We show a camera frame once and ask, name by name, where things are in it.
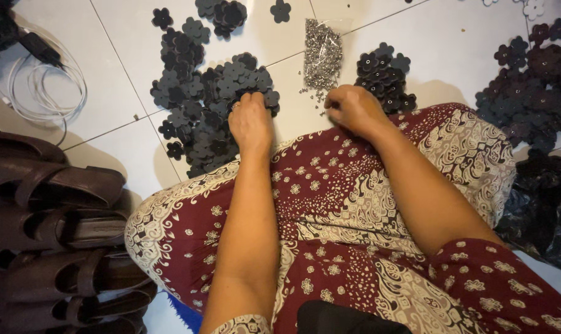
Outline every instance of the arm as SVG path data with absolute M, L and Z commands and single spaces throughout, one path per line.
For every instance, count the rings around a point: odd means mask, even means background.
M 216 269 L 200 333 L 239 315 L 272 316 L 278 234 L 270 181 L 273 128 L 261 93 L 245 94 L 229 115 L 240 147 L 231 207 L 220 236 Z
M 504 243 L 464 196 L 404 137 L 362 87 L 340 86 L 325 107 L 336 122 L 369 141 L 381 156 L 406 227 L 425 254 L 459 238 Z

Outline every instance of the electric cord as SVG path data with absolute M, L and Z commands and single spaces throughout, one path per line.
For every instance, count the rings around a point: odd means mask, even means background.
M 29 33 L 31 29 L 24 28 L 24 31 Z M 59 146 L 68 132 L 67 129 L 67 118 L 74 116 L 76 113 L 80 112 L 87 101 L 87 84 L 84 79 L 83 73 L 80 70 L 78 63 L 75 58 L 70 54 L 68 49 L 62 45 L 60 42 L 52 40 L 52 38 L 46 36 L 43 33 L 35 32 L 36 34 L 43 37 L 47 43 L 53 44 L 53 48 L 60 51 L 62 58 L 65 60 L 61 66 L 54 66 L 50 64 L 44 64 L 39 60 L 38 65 L 33 67 L 33 70 L 27 76 L 27 87 L 29 93 L 31 94 L 33 100 L 42 107 L 42 111 L 35 111 L 28 109 L 22 105 L 17 97 L 15 96 L 15 81 L 17 74 L 23 69 L 24 64 L 33 56 L 29 54 L 25 57 L 18 58 L 12 66 L 9 73 L 7 90 L 8 93 L 4 94 L 2 89 L 0 93 L 4 95 L 3 101 L 21 117 L 32 122 L 57 122 L 62 121 L 64 123 L 64 134 L 62 139 L 56 144 Z M 65 75 L 70 81 L 72 81 L 80 93 L 80 99 L 78 103 L 73 107 L 62 107 L 57 102 L 52 99 L 45 88 L 45 79 L 50 71 L 58 71 Z

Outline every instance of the plastic bag of eyelets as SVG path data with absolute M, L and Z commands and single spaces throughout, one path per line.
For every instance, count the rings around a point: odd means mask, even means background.
M 342 67 L 342 35 L 350 31 L 351 19 L 306 19 L 304 85 L 331 90 L 338 86 Z

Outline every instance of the person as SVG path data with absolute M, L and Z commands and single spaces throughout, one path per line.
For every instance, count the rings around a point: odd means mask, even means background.
M 132 258 L 203 313 L 200 333 L 296 333 L 308 300 L 413 333 L 561 332 L 561 295 L 492 231 L 515 174 L 497 128 L 458 103 L 389 118 L 344 85 L 325 100 L 339 126 L 271 158 L 263 101 L 246 93 L 229 115 L 240 162 L 128 222 Z

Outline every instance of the forearm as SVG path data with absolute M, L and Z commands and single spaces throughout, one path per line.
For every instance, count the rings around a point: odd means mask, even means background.
M 458 238 L 503 244 L 462 193 L 393 124 L 378 127 L 371 144 L 387 171 L 406 227 L 425 254 L 435 254 Z
M 246 157 L 235 178 L 216 271 L 246 280 L 273 281 L 276 287 L 278 249 L 270 161 Z

